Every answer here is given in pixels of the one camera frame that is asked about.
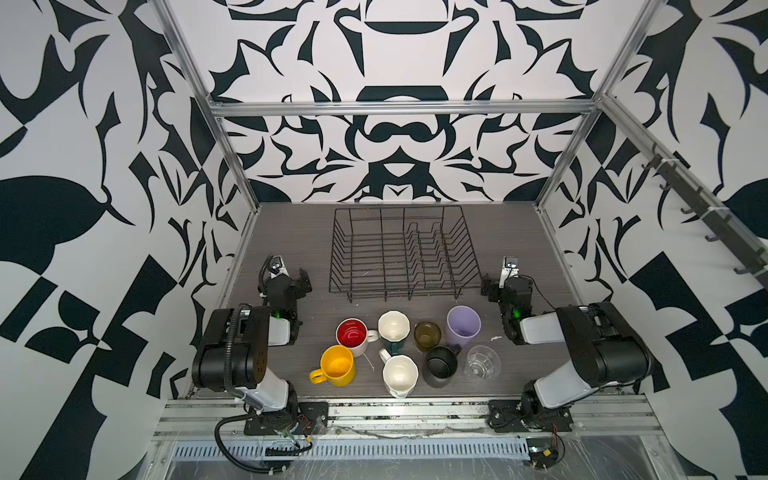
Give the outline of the yellow ceramic mug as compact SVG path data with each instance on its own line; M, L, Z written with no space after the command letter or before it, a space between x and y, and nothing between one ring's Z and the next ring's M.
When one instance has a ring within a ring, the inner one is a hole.
M336 387L345 387L355 378L355 357L350 349L334 345L325 350L320 359L320 368L309 374L312 384L329 382Z

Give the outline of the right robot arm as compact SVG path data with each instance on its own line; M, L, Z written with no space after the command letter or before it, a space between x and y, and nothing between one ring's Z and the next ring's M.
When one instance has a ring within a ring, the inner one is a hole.
M610 302L553 307L535 315L535 282L521 275L482 277L481 294L499 306L504 333L516 345L563 344L569 360L526 384L520 400L491 403L488 424L496 431L564 428L569 407L606 387L625 387L649 376L654 357L640 335Z

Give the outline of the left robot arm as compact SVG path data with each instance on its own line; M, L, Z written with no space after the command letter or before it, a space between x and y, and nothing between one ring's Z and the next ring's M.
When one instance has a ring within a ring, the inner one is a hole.
M311 291L301 269L296 279L281 273L265 281L259 306L215 310L193 360L193 385L225 392L258 414L295 416L295 389L268 367L268 353L296 342L302 325L298 301Z

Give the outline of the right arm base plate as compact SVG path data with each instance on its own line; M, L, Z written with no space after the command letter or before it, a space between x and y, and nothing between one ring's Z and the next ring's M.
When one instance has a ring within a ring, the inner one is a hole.
M488 407L486 423L496 433L572 431L568 407L547 409L528 400L491 400Z

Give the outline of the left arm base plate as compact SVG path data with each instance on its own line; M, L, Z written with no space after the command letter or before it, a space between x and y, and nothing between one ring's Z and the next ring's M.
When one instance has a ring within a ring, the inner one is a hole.
M327 402L289 403L279 411L256 414L246 421L246 436L266 436L278 432L294 435L312 435L326 428L329 415Z

